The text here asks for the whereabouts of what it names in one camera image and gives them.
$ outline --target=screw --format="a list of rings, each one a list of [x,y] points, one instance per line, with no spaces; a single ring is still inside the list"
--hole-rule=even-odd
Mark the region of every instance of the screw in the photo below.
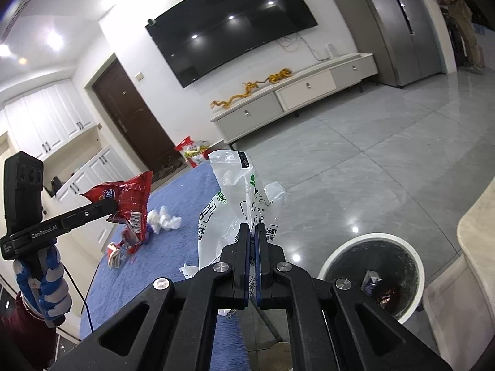
[[[288,272],[292,269],[292,264],[282,261],[277,264],[277,270],[280,272]]]
[[[335,282],[335,286],[337,286],[340,290],[349,290],[351,288],[351,281],[349,279],[341,278],[337,279]]]
[[[168,288],[168,286],[170,286],[170,282],[164,277],[159,277],[153,282],[153,287],[157,290],[165,290]]]
[[[218,272],[219,274],[222,274],[229,270],[229,264],[227,264],[226,262],[217,262],[215,265],[213,265],[213,270],[215,272]]]

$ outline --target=golden dragon figurine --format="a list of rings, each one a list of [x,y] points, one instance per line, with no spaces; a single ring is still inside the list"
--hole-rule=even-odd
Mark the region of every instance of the golden dragon figurine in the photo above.
[[[289,78],[292,75],[293,75],[293,73],[292,73],[292,70],[290,68],[284,68],[279,73],[269,75],[268,78],[266,78],[264,81],[246,82],[243,84],[244,88],[245,88],[245,93],[243,93],[242,95],[234,95],[226,102],[225,101],[218,102],[215,100],[215,101],[210,103],[210,107],[214,108],[215,106],[221,106],[224,109],[228,109],[232,105],[232,102],[234,101],[234,99],[238,99],[238,98],[241,99],[241,98],[251,96],[253,89],[259,88],[259,85],[258,85],[259,83],[266,83],[266,82],[279,83],[281,80],[283,80],[285,78]]]

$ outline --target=wall-mounted tv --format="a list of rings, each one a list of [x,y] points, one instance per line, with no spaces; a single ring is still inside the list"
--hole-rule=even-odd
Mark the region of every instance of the wall-mounted tv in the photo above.
[[[304,0],[184,0],[146,28],[186,87],[249,50],[317,25]]]

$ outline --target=white trash can rim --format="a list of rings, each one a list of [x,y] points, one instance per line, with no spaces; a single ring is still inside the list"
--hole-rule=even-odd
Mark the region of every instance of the white trash can rim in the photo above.
[[[411,317],[414,311],[416,311],[416,308],[419,306],[419,303],[421,302],[421,298],[423,297],[423,290],[425,288],[425,269],[423,267],[423,262],[421,261],[421,258],[419,257],[416,250],[412,247],[411,244],[409,244],[402,238],[386,233],[370,233],[370,234],[364,234],[359,237],[355,237],[347,241],[346,243],[342,244],[330,255],[330,257],[327,258],[327,260],[321,267],[320,273],[318,274],[318,279],[325,280],[325,276],[328,273],[328,269],[330,269],[330,266],[335,262],[335,260],[338,257],[340,257],[340,255],[343,252],[347,251],[350,247],[353,247],[356,244],[365,241],[389,241],[395,243],[400,247],[402,247],[414,260],[416,269],[418,271],[418,286],[416,289],[416,294],[414,295],[414,298],[411,302],[411,305],[409,306],[407,311],[398,319],[398,321],[401,324],[404,324]]]

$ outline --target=gloved hand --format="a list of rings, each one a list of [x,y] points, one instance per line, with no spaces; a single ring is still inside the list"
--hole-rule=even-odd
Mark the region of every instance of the gloved hand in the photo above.
[[[53,321],[70,311],[72,299],[69,294],[69,286],[63,278],[64,267],[60,262],[60,253],[54,245],[46,249],[45,267],[48,271],[41,283],[36,281],[36,287],[41,290],[38,301],[36,301],[29,286],[28,280],[31,278],[29,267],[22,260],[15,260],[13,267],[17,284],[21,289],[22,299],[34,315]]]

